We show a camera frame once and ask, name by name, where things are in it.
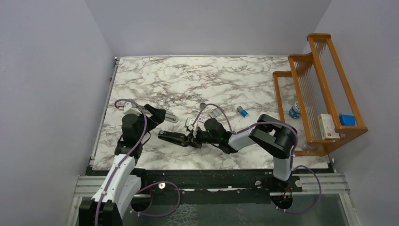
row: cylindrical object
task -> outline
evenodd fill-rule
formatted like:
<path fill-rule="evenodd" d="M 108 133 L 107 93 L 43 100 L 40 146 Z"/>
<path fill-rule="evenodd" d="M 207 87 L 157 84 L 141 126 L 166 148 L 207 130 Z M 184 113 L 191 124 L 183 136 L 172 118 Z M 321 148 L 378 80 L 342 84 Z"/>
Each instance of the cylindrical object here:
<path fill-rule="evenodd" d="M 237 112 L 239 112 L 242 115 L 242 117 L 248 115 L 248 113 L 241 106 L 237 107 Z"/>
<path fill-rule="evenodd" d="M 294 119 L 301 117 L 301 110 L 299 109 L 298 101 L 296 101 L 295 104 L 292 105 L 291 109 L 289 110 L 289 116 Z"/>
<path fill-rule="evenodd" d="M 205 108 L 205 105 L 207 105 L 207 104 L 205 104 L 204 102 L 202 102 L 202 103 L 199 105 L 199 107 L 200 107 L 201 109 L 204 109 L 204 108 Z"/>

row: gray wall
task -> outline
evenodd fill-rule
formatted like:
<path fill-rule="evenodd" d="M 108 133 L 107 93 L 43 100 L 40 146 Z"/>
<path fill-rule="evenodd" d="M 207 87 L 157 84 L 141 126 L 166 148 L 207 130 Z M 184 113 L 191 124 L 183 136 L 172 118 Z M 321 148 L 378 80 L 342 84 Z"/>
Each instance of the gray wall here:
<path fill-rule="evenodd" d="M 65 225 L 113 62 L 84 1 L 1 1 L 1 225 Z"/>
<path fill-rule="evenodd" d="M 86 0 L 116 56 L 301 53 L 331 0 Z"/>
<path fill-rule="evenodd" d="M 332 154 L 365 226 L 399 220 L 398 12 L 397 0 L 333 0 L 315 31 L 331 33 L 369 128 Z"/>

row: small object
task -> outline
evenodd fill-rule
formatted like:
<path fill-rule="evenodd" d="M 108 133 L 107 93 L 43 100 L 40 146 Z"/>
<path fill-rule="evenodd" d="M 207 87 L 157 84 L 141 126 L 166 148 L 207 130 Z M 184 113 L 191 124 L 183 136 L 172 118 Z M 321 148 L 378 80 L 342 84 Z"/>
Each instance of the small object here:
<path fill-rule="evenodd" d="M 241 106 L 237 107 L 237 112 L 239 112 L 242 115 L 242 117 L 245 117 L 248 115 L 248 112 L 246 112 Z"/>
<path fill-rule="evenodd" d="M 296 181 L 295 181 L 295 185 L 296 185 L 297 187 L 302 187 L 302 181 L 296 180 Z"/>
<path fill-rule="evenodd" d="M 255 182 L 255 186 L 256 186 L 257 188 L 261 188 L 261 187 L 262 187 L 262 182 L 261 182 L 260 180 L 257 180 L 257 181 Z"/>
<path fill-rule="evenodd" d="M 341 114 L 339 121 L 343 126 L 354 126 L 356 124 L 355 116 L 353 115 Z"/>
<path fill-rule="evenodd" d="M 301 117 L 301 109 L 299 108 L 298 101 L 292 105 L 291 109 L 289 110 L 289 116 L 291 116 L 293 119 L 298 119 Z"/>
<path fill-rule="evenodd" d="M 165 183 L 159 183 L 159 184 L 158 184 L 158 187 L 159 187 L 161 190 L 164 189 L 165 186 L 166 186 Z"/>
<path fill-rule="evenodd" d="M 200 107 L 201 109 L 204 109 L 204 108 L 205 108 L 205 105 L 207 105 L 207 104 L 205 104 L 204 102 L 202 102 L 202 103 L 199 105 L 199 107 Z"/>
<path fill-rule="evenodd" d="M 214 109 L 214 110 L 211 112 L 210 116 L 211 116 L 212 118 L 216 118 L 216 117 L 219 116 L 221 113 L 222 113 L 222 112 L 221 112 L 218 108 L 216 108 L 216 109 Z"/>
<path fill-rule="evenodd" d="M 333 117 L 330 114 L 319 115 L 319 126 L 323 140 L 339 138 L 339 133 L 335 132 Z"/>
<path fill-rule="evenodd" d="M 204 116 L 203 114 L 199 115 L 198 121 L 205 123 L 208 119 L 210 119 L 209 117 Z"/>

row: orange wooden shelf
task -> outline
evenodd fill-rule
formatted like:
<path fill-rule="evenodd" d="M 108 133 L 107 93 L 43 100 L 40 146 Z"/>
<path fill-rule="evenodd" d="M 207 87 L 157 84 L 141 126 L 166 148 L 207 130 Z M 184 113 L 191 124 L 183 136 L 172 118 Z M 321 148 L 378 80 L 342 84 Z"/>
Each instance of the orange wooden shelf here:
<path fill-rule="evenodd" d="M 274 72 L 274 85 L 280 120 L 285 121 L 278 77 L 294 81 L 301 118 L 309 150 L 296 150 L 296 155 L 325 156 L 367 132 L 360 111 L 352 94 L 345 72 L 331 41 L 330 34 L 312 33 L 307 37 L 311 52 L 288 56 L 291 71 Z M 322 140 L 318 116 L 330 114 L 339 139 Z M 355 117 L 355 126 L 343 126 L 339 113 Z"/>

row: marble surface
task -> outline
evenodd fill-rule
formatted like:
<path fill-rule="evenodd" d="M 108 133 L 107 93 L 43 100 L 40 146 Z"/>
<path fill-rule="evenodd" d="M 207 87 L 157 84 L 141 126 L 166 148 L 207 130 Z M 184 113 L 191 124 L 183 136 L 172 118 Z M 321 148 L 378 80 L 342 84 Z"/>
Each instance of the marble surface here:
<path fill-rule="evenodd" d="M 265 113 L 279 118 L 273 71 L 289 71 L 286 56 L 160 56 L 122 57 L 114 80 L 110 101 L 99 140 L 93 169 L 108 170 L 121 131 L 123 112 L 113 107 L 119 98 L 136 99 L 163 108 L 179 118 L 178 123 L 165 121 L 151 131 L 151 140 L 144 146 L 137 167 L 148 170 L 227 170 L 272 169 L 273 157 L 258 145 L 241 149 L 238 153 L 225 154 L 221 150 L 203 145 L 201 149 L 180 147 L 157 138 L 159 130 L 187 134 L 186 118 L 195 118 L 200 103 L 221 106 L 234 130 L 255 122 Z M 294 101 L 294 89 L 290 81 L 281 85 L 284 106 Z M 248 112 L 243 118 L 235 110 L 239 104 Z M 217 117 L 228 128 L 223 116 Z M 299 149 L 304 136 L 299 132 Z M 294 166 L 327 168 L 325 157 L 295 157 Z"/>

